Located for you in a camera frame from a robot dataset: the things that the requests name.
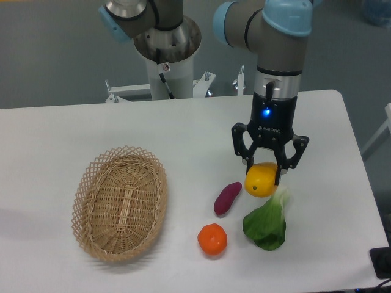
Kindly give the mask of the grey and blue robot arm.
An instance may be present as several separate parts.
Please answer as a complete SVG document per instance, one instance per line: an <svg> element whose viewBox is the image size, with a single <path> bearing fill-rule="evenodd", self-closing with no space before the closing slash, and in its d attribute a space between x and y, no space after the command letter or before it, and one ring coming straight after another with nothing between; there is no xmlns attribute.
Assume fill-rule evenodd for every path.
<svg viewBox="0 0 391 293"><path fill-rule="evenodd" d="M271 150L276 179L296 168L309 142L293 132L293 118L315 6L316 1L234 1L221 4L213 17L221 43L257 56L250 121L232 128L235 154L251 167L258 148ZM113 36L132 40L152 67L153 99L194 96L192 59L201 33L185 16L182 1L106 1L98 11Z"/></svg>

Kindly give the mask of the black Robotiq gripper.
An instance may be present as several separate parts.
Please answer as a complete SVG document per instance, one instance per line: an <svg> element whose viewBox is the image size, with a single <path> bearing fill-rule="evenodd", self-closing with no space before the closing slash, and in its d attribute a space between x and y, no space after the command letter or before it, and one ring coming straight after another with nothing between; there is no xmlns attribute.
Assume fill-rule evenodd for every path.
<svg viewBox="0 0 391 293"><path fill-rule="evenodd" d="M236 123L232 129L234 152L242 158L246 173L254 164L254 154L258 147L273 150L277 170L275 185L288 169L295 169L309 143L307 136L293 135L293 120L297 97L288 99L272 99L268 101L257 93L252 97L252 110L248 124ZM249 148L244 143L243 134L247 132L252 139ZM295 149L294 155L287 158L285 145L291 141Z"/></svg>

